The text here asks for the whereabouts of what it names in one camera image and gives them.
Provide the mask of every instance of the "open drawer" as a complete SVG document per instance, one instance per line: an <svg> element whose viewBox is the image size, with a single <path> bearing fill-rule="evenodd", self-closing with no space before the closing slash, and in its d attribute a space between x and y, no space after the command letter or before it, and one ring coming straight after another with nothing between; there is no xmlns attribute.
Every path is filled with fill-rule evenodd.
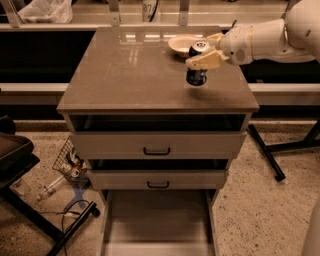
<svg viewBox="0 0 320 256"><path fill-rule="evenodd" d="M236 158L245 132L78 132L70 139L83 159Z"/></svg>
<svg viewBox="0 0 320 256"><path fill-rule="evenodd" d="M104 217L97 255L216 255L205 190L111 190Z"/></svg>
<svg viewBox="0 0 320 256"><path fill-rule="evenodd" d="M226 159L105 160L88 171L95 189L218 189Z"/></svg>

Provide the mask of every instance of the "cabinet top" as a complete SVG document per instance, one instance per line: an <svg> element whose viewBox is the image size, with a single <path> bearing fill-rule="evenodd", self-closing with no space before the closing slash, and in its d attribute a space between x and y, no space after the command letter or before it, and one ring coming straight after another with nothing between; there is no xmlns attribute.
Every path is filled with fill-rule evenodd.
<svg viewBox="0 0 320 256"><path fill-rule="evenodd" d="M207 36L218 27L99 28L89 44L58 112L230 113L255 112L258 104L239 67L207 71L207 82L186 81L185 59L168 46L178 34Z"/></svg>

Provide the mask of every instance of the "white plate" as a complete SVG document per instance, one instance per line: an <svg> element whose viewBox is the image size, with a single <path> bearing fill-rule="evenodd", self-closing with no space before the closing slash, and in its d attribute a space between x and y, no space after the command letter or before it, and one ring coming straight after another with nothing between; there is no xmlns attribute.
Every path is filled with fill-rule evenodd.
<svg viewBox="0 0 320 256"><path fill-rule="evenodd" d="M183 34L177 35L169 39L169 47L174 50L180 57L189 58L189 49L191 45L200 40L201 37L194 35Z"/></svg>

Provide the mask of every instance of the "speckled floor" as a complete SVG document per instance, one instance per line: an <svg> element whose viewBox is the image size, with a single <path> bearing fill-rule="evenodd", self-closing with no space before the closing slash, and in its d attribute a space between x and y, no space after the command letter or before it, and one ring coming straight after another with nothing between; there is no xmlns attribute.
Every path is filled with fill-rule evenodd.
<svg viewBox="0 0 320 256"><path fill-rule="evenodd" d="M304 138L314 122L253 122L267 143ZM17 134L30 138L40 163L23 179L31 187L28 204L41 212L62 211L74 197L70 184L44 201L36 200L43 185L60 175L53 164L66 139L64 122L17 122ZM230 168L228 181L213 207L221 256L298 256L313 205L320 194L320 149L278 153L276 159L287 179L278 183L260 148L248 136ZM95 201L89 188L83 198ZM43 214L58 228L61 215ZM71 223L66 218L66 226ZM68 255L95 255L102 218L90 217L67 243ZM52 240L0 198L0 255L46 255Z"/></svg>

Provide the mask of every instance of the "chair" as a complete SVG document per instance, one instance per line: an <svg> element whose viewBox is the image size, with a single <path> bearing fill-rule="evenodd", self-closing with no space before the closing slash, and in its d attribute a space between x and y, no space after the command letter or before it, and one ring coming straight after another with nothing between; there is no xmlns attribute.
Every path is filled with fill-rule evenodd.
<svg viewBox="0 0 320 256"><path fill-rule="evenodd" d="M9 117L0 118L0 196L50 236L55 245L47 255L56 255L68 239L86 221L90 213L100 215L96 203L91 202L66 233L56 228L31 206L20 199L10 186L29 172L40 160L32 152L34 145L28 138L15 135L15 125Z"/></svg>

